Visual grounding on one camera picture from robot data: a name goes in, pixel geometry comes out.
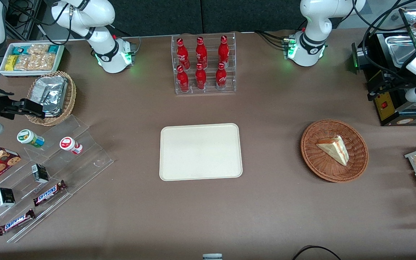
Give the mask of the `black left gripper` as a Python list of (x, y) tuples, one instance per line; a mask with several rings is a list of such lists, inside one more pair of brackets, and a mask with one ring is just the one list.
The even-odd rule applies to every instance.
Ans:
[(416, 88), (416, 75), (407, 69), (399, 71), (380, 70), (377, 74), (377, 84), (367, 84), (368, 101), (373, 101), (379, 95), (399, 89)]

